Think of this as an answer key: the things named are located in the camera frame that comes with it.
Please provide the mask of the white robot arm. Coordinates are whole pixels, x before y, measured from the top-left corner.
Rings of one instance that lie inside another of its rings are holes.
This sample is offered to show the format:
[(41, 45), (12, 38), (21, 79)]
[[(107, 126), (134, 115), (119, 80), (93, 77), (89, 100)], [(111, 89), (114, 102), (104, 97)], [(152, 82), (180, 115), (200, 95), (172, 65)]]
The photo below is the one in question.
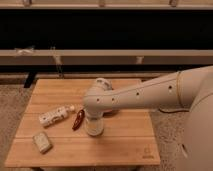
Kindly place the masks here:
[(213, 171), (213, 66), (178, 71), (114, 89), (97, 78), (83, 97), (86, 132), (104, 130), (103, 114), (119, 109), (185, 108), (178, 171)]

